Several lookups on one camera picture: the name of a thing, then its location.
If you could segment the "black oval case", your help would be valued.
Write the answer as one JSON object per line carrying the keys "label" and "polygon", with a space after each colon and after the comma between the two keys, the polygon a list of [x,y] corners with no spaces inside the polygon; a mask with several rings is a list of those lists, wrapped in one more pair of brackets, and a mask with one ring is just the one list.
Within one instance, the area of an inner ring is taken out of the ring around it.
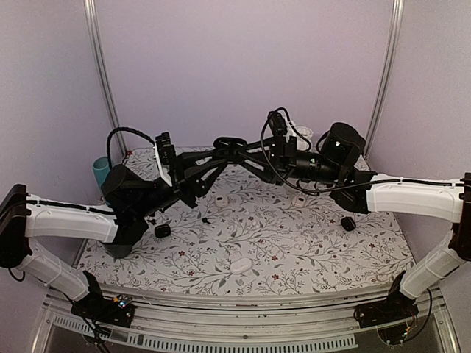
{"label": "black oval case", "polygon": [[244,158],[239,154],[247,145],[242,138],[220,137],[213,142],[213,156],[224,159],[229,164],[240,164]]}

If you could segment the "black round earbud case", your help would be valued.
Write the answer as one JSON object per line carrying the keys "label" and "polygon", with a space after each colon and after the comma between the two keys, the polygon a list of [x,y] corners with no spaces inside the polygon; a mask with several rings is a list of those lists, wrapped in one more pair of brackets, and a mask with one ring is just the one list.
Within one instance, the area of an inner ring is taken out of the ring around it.
{"label": "black round earbud case", "polygon": [[343,217],[341,219],[341,226],[344,228],[345,231],[352,232],[356,228],[356,222],[353,218],[349,216]]}

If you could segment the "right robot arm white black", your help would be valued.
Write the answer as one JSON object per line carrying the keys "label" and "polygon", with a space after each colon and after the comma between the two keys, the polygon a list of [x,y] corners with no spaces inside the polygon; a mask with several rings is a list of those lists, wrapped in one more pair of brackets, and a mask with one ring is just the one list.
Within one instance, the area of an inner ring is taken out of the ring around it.
{"label": "right robot arm white black", "polygon": [[295,137],[288,135],[279,118],[265,125],[272,131],[270,138],[261,137],[235,151],[242,160],[262,166],[260,178],[271,183],[287,183],[290,177],[324,183],[329,197],[351,213],[405,213],[452,224],[451,235],[394,279],[380,306],[386,320],[397,320],[422,292],[470,261],[469,174],[461,179],[427,180],[361,171],[355,164],[366,141],[346,123],[334,123],[315,152],[297,150]]}

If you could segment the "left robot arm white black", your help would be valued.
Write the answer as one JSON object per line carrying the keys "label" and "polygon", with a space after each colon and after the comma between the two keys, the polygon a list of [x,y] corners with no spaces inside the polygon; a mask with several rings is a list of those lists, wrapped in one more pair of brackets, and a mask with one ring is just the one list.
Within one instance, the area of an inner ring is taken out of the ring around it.
{"label": "left robot arm white black", "polygon": [[110,169],[101,206],[66,204],[27,193],[14,185],[1,203],[1,267],[31,274],[62,291],[94,319],[110,311],[94,275],[72,268],[38,242],[39,237],[97,240],[115,258],[126,257],[149,226],[146,217],[178,201],[196,207],[230,159],[216,150],[158,159],[160,176],[144,180],[125,165]]}

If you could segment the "small black earbud case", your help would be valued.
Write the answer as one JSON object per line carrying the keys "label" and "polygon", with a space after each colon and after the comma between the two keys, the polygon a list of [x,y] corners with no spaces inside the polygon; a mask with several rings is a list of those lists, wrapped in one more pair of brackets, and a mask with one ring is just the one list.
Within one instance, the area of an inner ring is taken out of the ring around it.
{"label": "small black earbud case", "polygon": [[166,238],[171,234],[171,227],[168,224],[161,224],[154,228],[154,235],[156,238]]}

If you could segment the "white earbud case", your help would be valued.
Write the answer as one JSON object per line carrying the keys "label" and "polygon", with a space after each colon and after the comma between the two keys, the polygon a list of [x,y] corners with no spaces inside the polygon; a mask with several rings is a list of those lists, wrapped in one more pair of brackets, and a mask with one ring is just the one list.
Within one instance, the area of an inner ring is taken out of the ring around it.
{"label": "white earbud case", "polygon": [[232,274],[242,274],[252,268],[252,260],[247,257],[242,257],[233,261],[230,264],[230,272]]}

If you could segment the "white ribbed vase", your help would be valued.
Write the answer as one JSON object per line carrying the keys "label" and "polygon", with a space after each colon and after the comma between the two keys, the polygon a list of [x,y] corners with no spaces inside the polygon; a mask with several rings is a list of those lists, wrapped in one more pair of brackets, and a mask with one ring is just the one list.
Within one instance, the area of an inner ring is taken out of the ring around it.
{"label": "white ribbed vase", "polygon": [[313,137],[312,130],[304,126],[298,126],[296,130],[298,132],[297,149],[299,151],[312,150],[312,137]]}

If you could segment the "floral table mat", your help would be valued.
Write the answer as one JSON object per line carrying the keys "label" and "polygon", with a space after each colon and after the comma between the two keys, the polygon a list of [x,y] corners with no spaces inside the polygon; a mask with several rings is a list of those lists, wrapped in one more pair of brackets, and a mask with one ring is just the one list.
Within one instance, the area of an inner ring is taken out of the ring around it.
{"label": "floral table mat", "polygon": [[[284,296],[389,285],[413,265],[393,214],[355,214],[347,232],[347,212],[327,195],[306,196],[301,208],[291,204],[296,195],[232,165],[195,208],[176,203],[149,219],[150,227],[171,227],[167,238],[148,231],[121,260],[91,240],[78,266],[106,285],[139,290]],[[227,197],[225,207],[215,205],[217,196]],[[252,268],[232,274],[230,264],[242,257]]]}

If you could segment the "teal cup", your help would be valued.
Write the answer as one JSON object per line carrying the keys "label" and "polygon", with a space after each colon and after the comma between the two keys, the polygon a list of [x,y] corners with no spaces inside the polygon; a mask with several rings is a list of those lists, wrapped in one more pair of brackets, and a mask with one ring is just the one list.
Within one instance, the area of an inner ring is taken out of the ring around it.
{"label": "teal cup", "polygon": [[106,157],[100,157],[93,162],[92,165],[93,175],[95,176],[96,183],[99,187],[105,182],[110,167]]}

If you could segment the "dark grey mug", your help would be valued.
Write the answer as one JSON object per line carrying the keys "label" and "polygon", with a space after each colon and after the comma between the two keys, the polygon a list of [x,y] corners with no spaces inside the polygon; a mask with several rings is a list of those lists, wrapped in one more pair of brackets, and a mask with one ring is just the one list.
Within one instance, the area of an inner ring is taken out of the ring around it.
{"label": "dark grey mug", "polygon": [[127,257],[132,251],[132,245],[122,245],[122,244],[112,244],[112,243],[103,243],[102,245],[106,253],[109,254],[114,259],[123,259]]}

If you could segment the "right metal corner post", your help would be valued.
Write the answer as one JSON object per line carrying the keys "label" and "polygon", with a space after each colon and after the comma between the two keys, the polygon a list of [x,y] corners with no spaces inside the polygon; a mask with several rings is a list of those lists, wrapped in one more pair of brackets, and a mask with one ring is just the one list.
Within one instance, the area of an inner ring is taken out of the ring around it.
{"label": "right metal corner post", "polygon": [[372,108],[372,114],[366,134],[368,143],[372,143],[380,123],[380,116],[386,101],[387,89],[392,75],[394,59],[400,40],[400,31],[403,19],[404,1],[394,0],[392,2],[392,13],[389,22],[389,31],[386,41],[386,49],[383,58],[383,65],[380,73],[380,81]]}

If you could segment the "metal corner post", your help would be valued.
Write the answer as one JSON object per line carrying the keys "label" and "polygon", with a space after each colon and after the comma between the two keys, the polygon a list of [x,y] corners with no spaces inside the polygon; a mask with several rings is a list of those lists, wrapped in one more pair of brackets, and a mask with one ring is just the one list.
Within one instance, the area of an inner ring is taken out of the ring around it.
{"label": "metal corner post", "polygon": [[372,114],[366,134],[368,143],[372,143],[380,123],[380,116],[386,101],[387,89],[392,75],[394,59],[400,40],[400,31],[403,19],[404,1],[394,0],[392,2],[392,13],[389,22],[389,31],[386,41],[386,49],[383,58],[383,65],[380,73],[380,81],[372,108]]}
{"label": "metal corner post", "polygon": [[102,95],[105,101],[105,108],[110,121],[111,129],[120,127],[116,105],[113,99],[113,92],[110,80],[107,74],[105,63],[105,53],[102,48],[102,41],[99,32],[99,21],[96,12],[96,2],[94,0],[83,1],[85,10],[85,20],[88,28],[88,35],[91,42],[92,53],[96,63],[96,72],[102,89]]}

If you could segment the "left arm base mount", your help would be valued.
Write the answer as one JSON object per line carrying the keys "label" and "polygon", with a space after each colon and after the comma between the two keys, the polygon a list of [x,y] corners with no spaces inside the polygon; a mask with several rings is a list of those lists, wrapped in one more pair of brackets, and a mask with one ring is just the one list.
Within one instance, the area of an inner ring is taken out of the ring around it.
{"label": "left arm base mount", "polygon": [[71,313],[94,322],[130,328],[135,315],[135,305],[126,300],[106,299],[89,293],[83,299],[72,302]]}

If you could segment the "left metal corner post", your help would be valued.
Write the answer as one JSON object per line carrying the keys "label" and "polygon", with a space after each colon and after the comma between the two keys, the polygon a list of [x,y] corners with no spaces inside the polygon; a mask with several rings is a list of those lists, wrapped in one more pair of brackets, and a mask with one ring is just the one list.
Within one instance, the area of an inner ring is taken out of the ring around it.
{"label": "left metal corner post", "polygon": [[107,74],[105,63],[105,53],[102,48],[102,41],[99,32],[99,21],[96,12],[96,2],[94,0],[83,1],[85,10],[85,20],[88,28],[88,35],[91,42],[92,53],[96,63],[96,72],[102,89],[102,95],[105,101],[105,108],[110,121],[111,129],[120,127],[116,105],[113,99],[113,92],[110,80]]}

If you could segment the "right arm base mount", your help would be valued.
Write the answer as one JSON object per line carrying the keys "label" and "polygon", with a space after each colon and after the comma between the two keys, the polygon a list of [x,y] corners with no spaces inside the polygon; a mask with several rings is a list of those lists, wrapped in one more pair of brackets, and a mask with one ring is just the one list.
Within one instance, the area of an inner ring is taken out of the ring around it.
{"label": "right arm base mount", "polygon": [[360,328],[391,323],[419,313],[416,299],[410,299],[400,292],[400,282],[405,273],[402,271],[394,279],[385,299],[355,307],[353,318],[359,323]]}

